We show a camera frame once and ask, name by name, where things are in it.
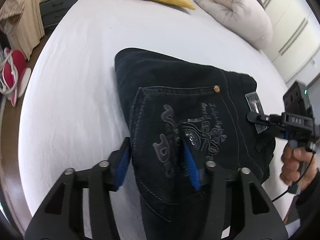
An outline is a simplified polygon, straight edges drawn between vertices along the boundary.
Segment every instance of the white bed sheet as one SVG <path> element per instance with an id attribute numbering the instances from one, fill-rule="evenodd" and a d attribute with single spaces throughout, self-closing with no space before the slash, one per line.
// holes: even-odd
<path id="1" fill-rule="evenodd" d="M 129 135 L 114 74 L 114 57 L 127 47 L 248 73 L 265 113 L 284 110 L 286 86 L 268 58 L 197 5 L 192 11 L 145 0 L 79 0 L 45 45 L 23 101 L 19 168 L 32 215 L 65 168 L 91 168 Z M 264 184 L 271 198 L 286 190 L 279 179 L 284 145 L 277 140 Z M 132 167 L 111 199 L 121 238 L 145 239 Z M 287 194 L 275 203 L 282 218 L 291 200 Z"/>

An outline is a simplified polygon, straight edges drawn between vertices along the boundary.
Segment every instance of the black sleeve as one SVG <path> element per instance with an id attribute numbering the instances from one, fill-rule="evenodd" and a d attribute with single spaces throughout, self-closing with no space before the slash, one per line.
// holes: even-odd
<path id="1" fill-rule="evenodd" d="M 310 185 L 299 195 L 296 202 L 296 208 L 298 215 L 303 225 L 310 216 L 320 212 L 320 172 L 318 170 L 317 175 Z"/>

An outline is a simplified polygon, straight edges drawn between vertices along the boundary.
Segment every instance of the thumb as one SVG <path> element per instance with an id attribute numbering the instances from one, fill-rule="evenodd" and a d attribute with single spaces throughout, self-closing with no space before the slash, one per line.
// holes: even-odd
<path id="1" fill-rule="evenodd" d="M 307 152 L 303 147 L 296 148 L 293 150 L 293 157 L 297 159 L 299 162 L 310 163 L 312 155 L 312 153 Z"/>

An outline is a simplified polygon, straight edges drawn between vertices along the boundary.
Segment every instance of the person's arm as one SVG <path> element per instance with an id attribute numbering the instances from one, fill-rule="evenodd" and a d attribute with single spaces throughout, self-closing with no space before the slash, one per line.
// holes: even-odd
<path id="1" fill-rule="evenodd" d="M 300 177 L 297 171 L 301 161 L 310 163 L 312 153 L 307 152 L 304 148 L 297 148 L 292 150 L 288 145 L 284 148 L 282 161 L 282 173 L 280 178 L 282 181 L 291 185 Z M 303 225 L 310 216 L 315 216 L 320 213 L 320 173 L 317 169 L 316 156 L 314 156 L 312 163 L 306 172 L 305 176 L 301 179 L 301 193 L 296 202 L 298 215 Z"/>

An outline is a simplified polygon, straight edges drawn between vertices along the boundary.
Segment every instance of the metal button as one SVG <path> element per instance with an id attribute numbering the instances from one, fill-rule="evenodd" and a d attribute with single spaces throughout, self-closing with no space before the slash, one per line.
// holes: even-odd
<path id="1" fill-rule="evenodd" d="M 217 86 L 217 85 L 215 85 L 215 86 L 213 87 L 213 90 L 214 90 L 214 92 L 216 92 L 216 93 L 220 93 L 220 87 Z"/>
<path id="2" fill-rule="evenodd" d="M 207 166 L 210 167 L 210 168 L 214 168 L 214 167 L 216 166 L 216 163 L 213 162 L 213 161 L 207 161 L 207 162 L 205 163 L 205 165 L 207 165 Z"/>
<path id="3" fill-rule="evenodd" d="M 70 175 L 74 172 L 75 170 L 73 168 L 67 168 L 65 171 L 64 171 L 64 174 L 66 175 Z"/>
<path id="4" fill-rule="evenodd" d="M 251 171 L 248 168 L 242 168 L 241 172 L 244 173 L 244 174 L 249 174 Z"/>
<path id="5" fill-rule="evenodd" d="M 109 166 L 109 162 L 107 162 L 107 161 L 102 161 L 102 162 L 99 163 L 99 166 L 102 167 L 102 168 L 106 168 L 106 167 Z"/>

